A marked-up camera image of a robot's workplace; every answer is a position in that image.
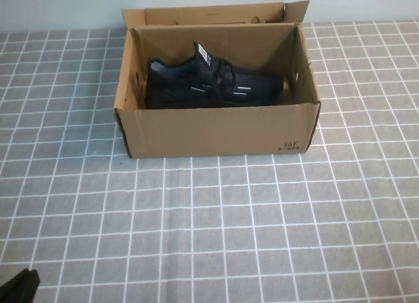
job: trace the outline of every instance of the black sneaker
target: black sneaker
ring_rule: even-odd
[[[148,109],[256,107],[272,105],[281,94],[280,76],[233,67],[194,42],[195,55],[179,65],[149,60],[145,106]]]

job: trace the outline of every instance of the shoe box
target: shoe box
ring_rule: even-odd
[[[308,1],[123,10],[128,28],[114,113],[132,158],[293,154],[310,146],[321,107],[301,22]],[[179,64],[193,41],[234,66],[282,75],[274,105],[147,110],[147,61]]]

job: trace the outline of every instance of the white wall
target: white wall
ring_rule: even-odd
[[[0,31],[123,27],[122,8],[299,0],[0,0]],[[419,18],[419,0],[310,0],[305,22]]]

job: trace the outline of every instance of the shoe tag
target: shoe tag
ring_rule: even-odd
[[[207,62],[208,66],[211,65],[211,58],[208,56],[208,53],[205,51],[204,48],[198,43],[198,51],[201,54],[202,58]]]

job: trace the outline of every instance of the box lid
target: box lid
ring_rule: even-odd
[[[166,9],[124,9],[128,29],[142,25],[301,23],[309,1],[180,7]]]

